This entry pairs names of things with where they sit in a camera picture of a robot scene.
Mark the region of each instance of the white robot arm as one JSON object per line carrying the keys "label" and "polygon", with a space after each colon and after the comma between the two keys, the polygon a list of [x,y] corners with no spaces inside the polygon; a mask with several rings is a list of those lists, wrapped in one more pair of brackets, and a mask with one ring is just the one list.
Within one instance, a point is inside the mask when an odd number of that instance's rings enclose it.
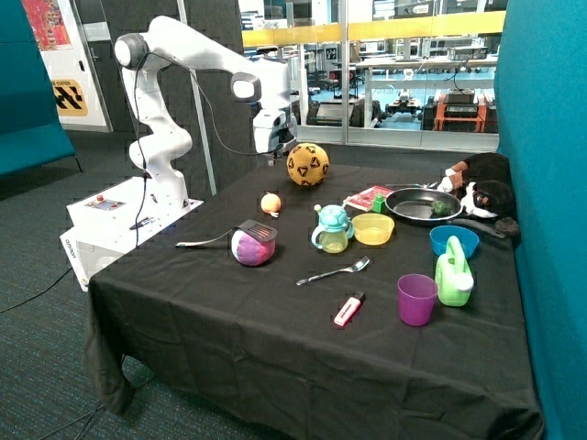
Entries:
{"label": "white robot arm", "polygon": [[137,120],[152,134],[130,147],[133,162],[155,181],[159,203],[182,209],[188,201],[183,175],[171,160],[187,153],[192,138],[175,124],[163,101],[158,72],[176,63],[195,70],[233,74],[231,90],[238,102],[259,102],[262,110],[253,120],[255,147],[272,153],[295,136],[287,64],[275,60],[250,61],[196,30],[166,16],[154,18],[145,33],[126,34],[115,44],[123,67],[127,96]]}

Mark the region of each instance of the teal chair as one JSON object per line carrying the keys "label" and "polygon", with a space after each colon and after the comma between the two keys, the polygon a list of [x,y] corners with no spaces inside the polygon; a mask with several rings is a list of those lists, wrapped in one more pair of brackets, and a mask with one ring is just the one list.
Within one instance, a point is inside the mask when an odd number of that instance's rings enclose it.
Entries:
{"label": "teal chair", "polygon": [[496,74],[515,250],[545,438],[587,438],[587,6],[508,3]]}
{"label": "teal chair", "polygon": [[66,157],[75,158],[75,149],[59,121],[49,75],[21,1],[5,0],[2,13],[0,176]]}

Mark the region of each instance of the glass wall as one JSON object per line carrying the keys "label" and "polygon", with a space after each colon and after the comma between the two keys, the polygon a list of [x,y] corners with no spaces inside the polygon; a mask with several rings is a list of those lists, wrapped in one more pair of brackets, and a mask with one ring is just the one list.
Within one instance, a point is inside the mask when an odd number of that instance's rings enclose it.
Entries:
{"label": "glass wall", "polygon": [[290,63],[300,140],[496,149],[507,0],[239,2],[249,53]]}

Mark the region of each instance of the green watering can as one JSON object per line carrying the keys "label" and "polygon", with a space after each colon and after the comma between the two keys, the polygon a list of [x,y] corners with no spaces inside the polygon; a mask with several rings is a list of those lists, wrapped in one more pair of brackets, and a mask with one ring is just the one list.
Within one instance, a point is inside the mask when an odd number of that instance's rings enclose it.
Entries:
{"label": "green watering can", "polygon": [[459,239],[449,237],[447,251],[438,257],[434,281],[438,285],[438,299],[452,307],[465,305],[473,289],[473,277]]}

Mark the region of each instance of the yellow sign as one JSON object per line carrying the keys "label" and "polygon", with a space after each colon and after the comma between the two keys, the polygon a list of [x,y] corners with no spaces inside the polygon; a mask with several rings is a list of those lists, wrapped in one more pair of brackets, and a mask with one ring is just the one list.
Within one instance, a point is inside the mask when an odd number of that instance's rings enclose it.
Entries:
{"label": "yellow sign", "polygon": [[82,87],[75,80],[51,81],[59,116],[88,116]]}

